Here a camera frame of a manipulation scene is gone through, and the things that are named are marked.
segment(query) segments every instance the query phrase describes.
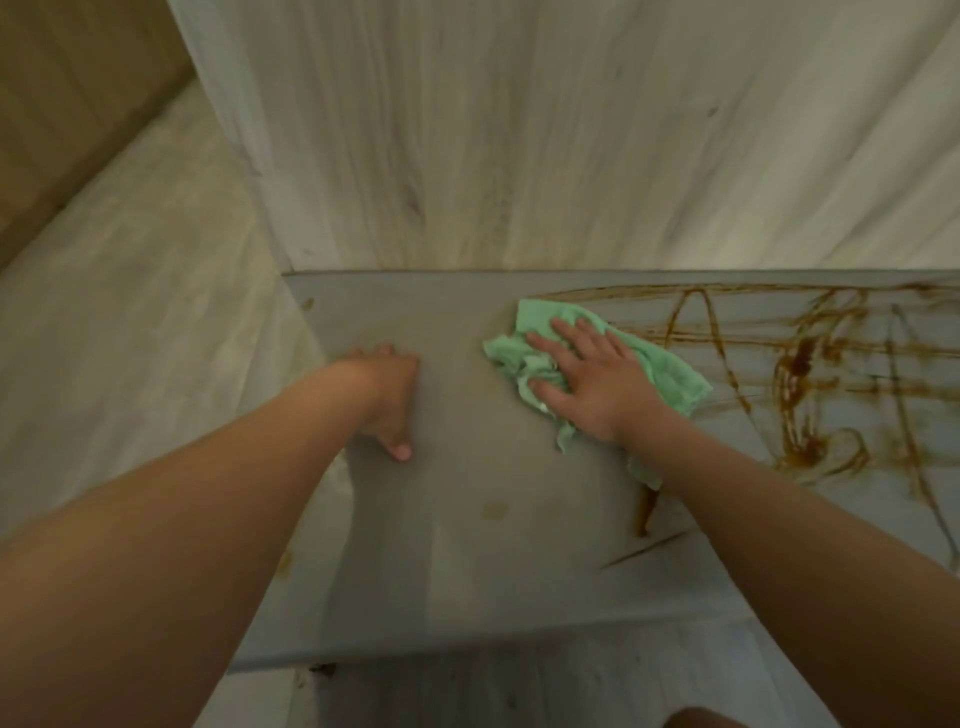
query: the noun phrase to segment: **left hand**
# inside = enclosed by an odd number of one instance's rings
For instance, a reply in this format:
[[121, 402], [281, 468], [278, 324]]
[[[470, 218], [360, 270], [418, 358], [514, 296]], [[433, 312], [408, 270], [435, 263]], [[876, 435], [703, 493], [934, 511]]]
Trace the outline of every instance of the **left hand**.
[[410, 410], [417, 386], [420, 357], [396, 353], [393, 344], [380, 344], [367, 353], [353, 349], [341, 361], [355, 366], [368, 378], [374, 394], [372, 413], [360, 429], [375, 437], [397, 460], [409, 460]]

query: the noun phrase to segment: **fingernail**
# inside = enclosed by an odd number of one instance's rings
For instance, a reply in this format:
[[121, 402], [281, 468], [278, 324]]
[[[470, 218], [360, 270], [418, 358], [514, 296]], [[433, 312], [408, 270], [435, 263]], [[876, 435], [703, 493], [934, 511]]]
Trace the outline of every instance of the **fingernail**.
[[406, 443], [404, 443], [403, 445], [397, 445], [391, 448], [390, 452], [400, 462], [409, 460], [410, 456], [413, 455], [413, 449]]

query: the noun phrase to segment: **green cloth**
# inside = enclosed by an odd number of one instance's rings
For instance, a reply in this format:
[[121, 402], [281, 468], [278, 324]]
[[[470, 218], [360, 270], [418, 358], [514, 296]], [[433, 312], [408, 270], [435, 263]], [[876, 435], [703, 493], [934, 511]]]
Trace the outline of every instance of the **green cloth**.
[[[530, 390], [530, 379], [543, 379], [567, 392], [569, 387], [564, 376], [557, 370], [553, 357], [531, 347], [524, 335], [533, 331], [548, 339], [563, 342], [550, 326], [550, 319], [553, 318], [562, 319], [568, 324], [576, 323], [577, 319], [587, 319], [600, 333], [612, 328], [636, 354], [640, 366], [657, 387], [663, 401], [685, 417], [690, 416], [712, 389], [706, 379], [676, 354], [613, 328], [595, 313], [579, 305], [524, 299], [516, 308], [514, 333], [484, 342], [483, 351], [487, 358], [496, 364], [501, 374], [516, 382], [516, 389], [523, 401], [544, 414], [554, 417]], [[572, 423], [563, 421], [557, 432], [557, 447], [561, 452], [566, 451], [566, 445], [576, 431], [577, 428]], [[655, 473], [644, 469], [633, 460], [628, 462], [628, 469], [641, 482], [654, 488], [660, 486], [660, 478]]]

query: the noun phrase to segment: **right hand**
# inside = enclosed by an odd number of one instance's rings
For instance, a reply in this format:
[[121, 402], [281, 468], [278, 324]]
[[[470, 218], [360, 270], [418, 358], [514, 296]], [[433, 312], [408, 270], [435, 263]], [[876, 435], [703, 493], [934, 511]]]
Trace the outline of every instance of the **right hand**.
[[552, 319], [550, 326], [574, 351], [535, 333], [527, 334], [527, 342], [554, 358], [570, 392], [542, 379], [532, 380], [530, 389], [558, 417], [597, 440], [636, 449], [637, 436], [653, 431], [673, 413], [613, 331], [602, 334], [587, 319], [579, 319], [575, 327]]

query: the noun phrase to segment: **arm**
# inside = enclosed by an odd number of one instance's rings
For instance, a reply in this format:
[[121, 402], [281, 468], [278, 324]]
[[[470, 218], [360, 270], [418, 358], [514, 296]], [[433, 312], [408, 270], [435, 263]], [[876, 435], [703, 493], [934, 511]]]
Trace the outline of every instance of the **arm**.
[[635, 452], [680, 495], [756, 615], [845, 726], [960, 716], [960, 581], [922, 554], [722, 445], [660, 401], [618, 338], [540, 337], [571, 387], [558, 415]]
[[362, 428], [410, 456], [417, 368], [360, 352], [14, 536], [0, 724], [190, 726], [347, 440]]

